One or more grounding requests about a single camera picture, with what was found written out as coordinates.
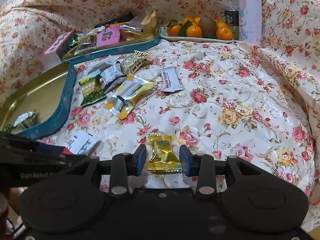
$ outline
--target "floral fabric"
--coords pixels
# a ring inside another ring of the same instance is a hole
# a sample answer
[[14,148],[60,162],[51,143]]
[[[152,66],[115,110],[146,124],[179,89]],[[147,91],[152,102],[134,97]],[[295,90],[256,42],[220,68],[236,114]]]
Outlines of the floral fabric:
[[[0,102],[43,71],[37,56],[58,33],[132,11],[157,8],[163,20],[182,16],[223,16],[236,0],[9,0],[0,11]],[[169,43],[148,50],[152,62],[138,75],[161,83],[160,67],[175,65],[184,90],[154,91],[124,119],[99,101],[80,108],[75,87],[70,116],[48,144],[63,145],[83,129],[101,140],[101,159],[133,152],[150,132],[173,136],[174,149],[216,160],[236,155],[299,187],[310,200],[304,222],[309,231],[320,222],[319,148],[320,0],[263,0],[263,44],[242,42]],[[78,64],[79,74],[90,62]],[[223,178],[219,190],[224,190]],[[192,187],[196,178],[181,174],[130,178],[132,187]],[[108,177],[102,190],[108,190]]]

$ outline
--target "white plate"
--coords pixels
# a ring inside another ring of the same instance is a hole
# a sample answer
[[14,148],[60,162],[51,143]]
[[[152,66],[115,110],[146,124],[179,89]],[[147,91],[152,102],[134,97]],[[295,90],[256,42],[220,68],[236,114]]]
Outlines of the white plate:
[[231,41],[217,40],[217,39],[207,39],[207,38],[192,38],[192,37],[170,37],[167,34],[167,29],[161,27],[161,38],[164,38],[167,41],[193,41],[193,42],[222,42],[222,43],[231,43]]

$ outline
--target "orange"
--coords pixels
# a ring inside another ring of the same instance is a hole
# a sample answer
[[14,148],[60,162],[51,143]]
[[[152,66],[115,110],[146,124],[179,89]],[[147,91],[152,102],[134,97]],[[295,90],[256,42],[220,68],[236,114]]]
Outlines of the orange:
[[226,23],[224,22],[216,22],[217,23],[217,28],[221,28],[221,27],[228,27]]
[[199,26],[192,25],[186,31],[187,37],[200,38],[202,37],[202,29]]
[[182,19],[181,24],[184,25],[187,22],[187,20],[194,22],[194,19],[192,17],[185,17]]
[[195,22],[197,25],[199,25],[200,19],[201,19],[201,17],[196,17],[196,18],[194,19],[194,22]]
[[167,28],[167,34],[171,37],[177,37],[181,29],[181,25],[177,24]]
[[233,39],[232,31],[228,27],[218,28],[216,34],[219,40],[230,41]]

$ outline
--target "black can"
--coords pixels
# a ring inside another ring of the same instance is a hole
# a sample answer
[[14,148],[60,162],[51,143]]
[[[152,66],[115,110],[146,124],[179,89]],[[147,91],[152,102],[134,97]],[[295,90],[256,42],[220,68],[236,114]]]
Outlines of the black can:
[[239,40],[239,11],[233,9],[225,10],[224,19],[233,33],[233,39]]

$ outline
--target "water bottle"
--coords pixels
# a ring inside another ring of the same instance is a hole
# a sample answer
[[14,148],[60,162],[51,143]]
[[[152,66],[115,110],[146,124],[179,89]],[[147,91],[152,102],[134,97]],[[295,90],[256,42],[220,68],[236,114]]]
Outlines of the water bottle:
[[238,0],[239,40],[255,45],[261,44],[262,1]]

